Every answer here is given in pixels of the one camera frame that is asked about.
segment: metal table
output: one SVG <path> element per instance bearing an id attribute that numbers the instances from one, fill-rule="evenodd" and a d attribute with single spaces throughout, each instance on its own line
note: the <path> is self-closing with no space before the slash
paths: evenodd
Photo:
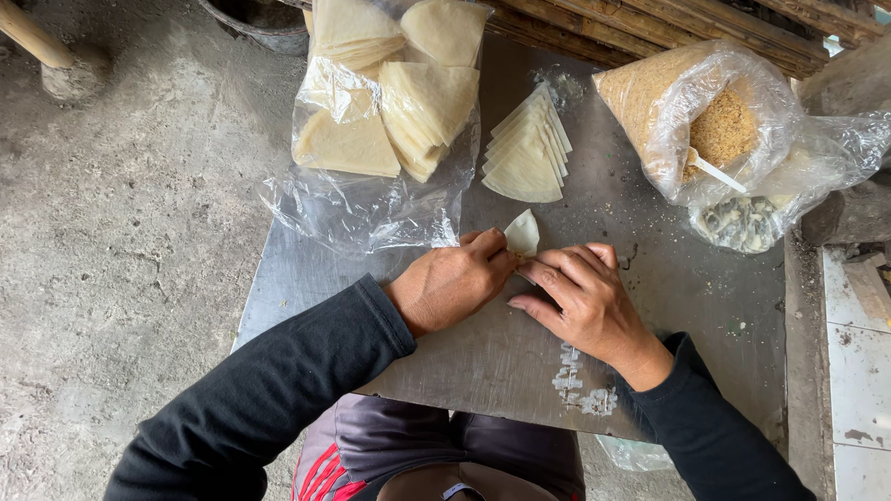
<path id="1" fill-rule="evenodd" d="M 488 34 L 483 57 L 483 144 L 487 131 L 532 91 L 536 75 L 551 81 L 566 100 L 558 105 L 575 150 L 569 154 L 564 199 L 531 205 L 542 232 L 539 249 L 589 241 L 616 246 L 627 268 L 625 286 L 646 325 L 661 336 L 690 332 L 724 396 L 768 439 L 782 440 L 782 247 L 742 256 L 692 236 L 686 209 L 668 205 L 643 177 L 625 132 L 593 89 L 593 66 Z M 489 191 L 478 177 L 464 194 L 462 231 L 504 228 L 529 206 Z M 361 262 L 336 259 L 274 221 L 233 350 L 366 272 L 392 280 L 423 252 L 386 250 Z M 397 360 L 358 392 L 652 440 L 646 418 L 608 366 L 506 306 L 511 295 L 530 289 L 513 277 L 482 311 L 419 339 L 412 356 Z"/>

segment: finger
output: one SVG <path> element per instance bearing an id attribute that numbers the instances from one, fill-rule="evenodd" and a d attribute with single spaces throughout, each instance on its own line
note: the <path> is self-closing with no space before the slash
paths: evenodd
<path id="1" fill-rule="evenodd" d="M 511 276 L 513 270 L 517 269 L 519 259 L 517 255 L 510 250 L 499 250 L 494 256 L 489 258 L 489 266 L 492 273 L 503 283 L 507 277 Z"/>
<path id="2" fill-rule="evenodd" d="M 472 232 L 468 232 L 468 233 L 463 234 L 463 235 L 461 235 L 460 237 L 458 237 L 458 242 L 459 242 L 459 243 L 461 244 L 461 246 L 463 247 L 463 246 L 465 246 L 465 245 L 467 245 L 467 244 L 473 242 L 474 240 L 476 240 L 476 238 L 477 238 L 477 237 L 479 236 L 479 234 L 481 234 L 481 233 L 483 233 L 483 232 L 481 232 L 481 231 L 479 231 L 479 230 L 475 230 L 475 231 L 472 231 Z"/>
<path id="3" fill-rule="evenodd" d="M 591 249 L 588 249 L 584 245 L 573 245 L 571 247 L 565 247 L 563 250 L 575 253 L 579 258 L 584 259 L 584 262 L 588 263 L 588 266 L 599 274 L 604 274 L 608 270 L 607 266 L 603 264 L 603 261 L 594 255 L 594 253 L 591 252 Z"/>
<path id="4" fill-rule="evenodd" d="M 468 248 L 471 252 L 489 259 L 498 251 L 507 248 L 507 238 L 504 237 L 504 232 L 498 228 L 489 228 L 468 244 Z"/>
<path id="5" fill-rule="evenodd" d="M 535 260 L 559 271 L 579 287 L 590 287 L 600 277 L 594 270 L 570 250 L 554 249 L 540 252 Z"/>
<path id="6" fill-rule="evenodd" d="M 606 243 L 587 243 L 585 245 L 595 256 L 598 257 L 603 264 L 609 269 L 618 269 L 618 258 L 616 257 L 616 248 Z"/>
<path id="7" fill-rule="evenodd" d="M 556 269 L 535 260 L 529 260 L 517 268 L 517 271 L 542 286 L 557 301 L 561 308 L 574 302 L 575 296 L 581 292 L 577 285 Z"/>
<path id="8" fill-rule="evenodd" d="M 560 312 L 552 304 L 535 296 L 520 294 L 512 297 L 507 305 L 511 308 L 522 309 L 552 333 L 559 332 L 563 326 L 563 317 Z"/>

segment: white tile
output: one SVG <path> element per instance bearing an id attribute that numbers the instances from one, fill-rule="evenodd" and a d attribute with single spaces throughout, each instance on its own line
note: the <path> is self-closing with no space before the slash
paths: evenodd
<path id="1" fill-rule="evenodd" d="M 826 321 L 833 324 L 854 325 L 874 331 L 891 333 L 885 318 L 869 318 L 851 289 L 841 263 L 845 260 L 844 245 L 823 247 L 823 282 L 826 291 Z"/>
<path id="2" fill-rule="evenodd" d="M 826 327 L 832 440 L 891 450 L 891 333 L 829 323 Z"/>
<path id="3" fill-rule="evenodd" d="M 891 501 L 891 451 L 833 445 L 837 501 Z"/>

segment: black sleeve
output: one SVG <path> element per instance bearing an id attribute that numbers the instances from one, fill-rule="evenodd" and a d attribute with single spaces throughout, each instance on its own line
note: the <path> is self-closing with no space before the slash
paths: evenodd
<path id="1" fill-rule="evenodd" d="M 260 499 L 264 465 L 416 346 L 366 275 L 246 343 L 140 423 L 105 499 Z"/>
<path id="2" fill-rule="evenodd" d="M 665 343 L 668 378 L 632 391 L 659 441 L 699 501 L 814 500 L 757 427 L 721 397 L 688 333 Z"/>

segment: red stripe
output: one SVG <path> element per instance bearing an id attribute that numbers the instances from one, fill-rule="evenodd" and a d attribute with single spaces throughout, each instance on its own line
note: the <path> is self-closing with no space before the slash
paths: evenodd
<path id="1" fill-rule="evenodd" d="M 300 501 L 303 501 L 303 497 L 307 493 L 307 487 L 309 487 L 309 481 L 312 480 L 313 477 L 315 477 L 315 473 L 319 471 L 319 466 L 322 466 L 322 463 L 325 462 L 325 459 L 331 457 L 331 455 L 334 454 L 334 451 L 336 450 L 337 444 L 331 444 L 331 447 L 329 447 L 328 450 L 324 451 L 322 455 L 315 460 L 315 463 L 313 463 L 313 467 L 310 468 L 309 472 L 307 473 L 307 477 L 303 479 L 303 487 L 300 488 L 300 494 L 297 496 Z"/>
<path id="2" fill-rule="evenodd" d="M 325 497 L 326 494 L 331 490 L 331 486 L 334 485 L 334 482 L 340 478 L 340 475 L 346 473 L 347 470 L 343 469 L 343 466 L 338 466 L 337 470 L 334 474 L 325 482 L 325 485 L 319 490 L 319 494 L 315 496 L 315 501 L 322 501 L 322 498 Z"/>
<path id="3" fill-rule="evenodd" d="M 300 468 L 300 458 L 303 454 L 297 456 L 297 464 L 294 464 L 294 478 L 290 479 L 290 501 L 294 501 L 294 488 L 297 487 L 297 470 Z"/>
<path id="4" fill-rule="evenodd" d="M 352 496 L 354 496 L 356 492 L 364 489 L 366 485 L 368 484 L 366 484 L 364 480 L 360 480 L 358 482 L 350 482 L 340 489 L 337 489 L 337 492 L 334 493 L 334 499 L 332 499 L 332 501 L 347 501 Z"/>
<path id="5" fill-rule="evenodd" d="M 322 470 L 321 473 L 319 473 L 319 477 L 317 479 L 315 479 L 315 482 L 313 482 L 313 485 L 309 486 L 309 490 L 307 491 L 307 496 L 301 497 L 300 501 L 308 501 L 308 499 L 313 496 L 313 493 L 315 492 L 315 490 L 319 488 L 319 486 L 322 484 L 322 482 L 324 482 L 325 480 L 328 479 L 328 477 L 331 476 L 331 472 L 333 472 L 334 468 L 337 468 L 338 466 L 340 466 L 340 456 L 334 456 L 334 459 L 332 459 L 328 463 L 328 465 L 325 466 L 325 469 Z"/>

